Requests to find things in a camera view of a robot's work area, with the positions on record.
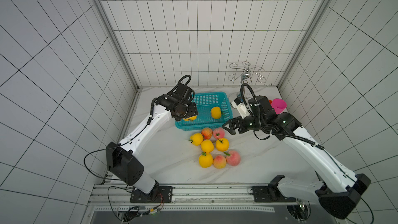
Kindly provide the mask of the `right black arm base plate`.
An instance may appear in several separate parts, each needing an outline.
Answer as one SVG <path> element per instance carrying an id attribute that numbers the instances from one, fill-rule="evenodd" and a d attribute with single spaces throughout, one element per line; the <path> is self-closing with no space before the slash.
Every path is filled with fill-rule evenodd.
<path id="1" fill-rule="evenodd" d="M 249 193 L 256 203 L 294 203 L 296 198 L 284 197 L 275 187 L 253 186 Z"/>

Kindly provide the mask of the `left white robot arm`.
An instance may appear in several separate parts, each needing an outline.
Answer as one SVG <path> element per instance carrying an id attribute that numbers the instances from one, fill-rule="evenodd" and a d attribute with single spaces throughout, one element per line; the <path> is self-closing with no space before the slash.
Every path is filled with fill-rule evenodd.
<path id="1" fill-rule="evenodd" d="M 107 145 L 106 160 L 110 172 L 153 200 L 159 183 L 145 172 L 139 157 L 158 130 L 172 119 L 181 121 L 198 115 L 193 102 L 195 92 L 188 86 L 191 75 L 184 75 L 168 93 L 152 99 L 149 115 L 118 144 Z"/>

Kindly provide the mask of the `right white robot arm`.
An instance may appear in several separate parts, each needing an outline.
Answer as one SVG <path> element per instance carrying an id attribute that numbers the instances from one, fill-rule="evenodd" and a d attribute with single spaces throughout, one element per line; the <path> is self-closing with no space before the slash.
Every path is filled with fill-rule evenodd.
<path id="1" fill-rule="evenodd" d="M 365 174 L 356 174 L 336 160 L 290 113 L 276 113 L 265 96 L 256 96 L 247 83 L 240 86 L 239 116 L 223 124 L 231 135 L 262 132 L 294 149 L 320 176 L 319 181 L 302 181 L 277 175 L 269 183 L 269 197 L 281 196 L 319 203 L 337 219 L 347 219 L 371 184 Z"/>

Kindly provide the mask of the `orange-pink peach bottom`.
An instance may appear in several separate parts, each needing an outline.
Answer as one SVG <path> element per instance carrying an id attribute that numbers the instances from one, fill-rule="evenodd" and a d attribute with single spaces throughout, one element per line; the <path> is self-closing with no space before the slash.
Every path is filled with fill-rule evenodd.
<path id="1" fill-rule="evenodd" d="M 224 156 L 218 155 L 213 159 L 213 165 L 217 169 L 223 169 L 227 165 L 227 160 Z"/>

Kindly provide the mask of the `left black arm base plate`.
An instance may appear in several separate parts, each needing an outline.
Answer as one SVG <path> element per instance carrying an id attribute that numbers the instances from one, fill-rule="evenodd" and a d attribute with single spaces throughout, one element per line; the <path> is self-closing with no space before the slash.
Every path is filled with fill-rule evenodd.
<path id="1" fill-rule="evenodd" d="M 170 203 L 172 201 L 172 196 L 172 186 L 155 186 L 148 194 L 134 188 L 130 198 L 130 203 Z"/>

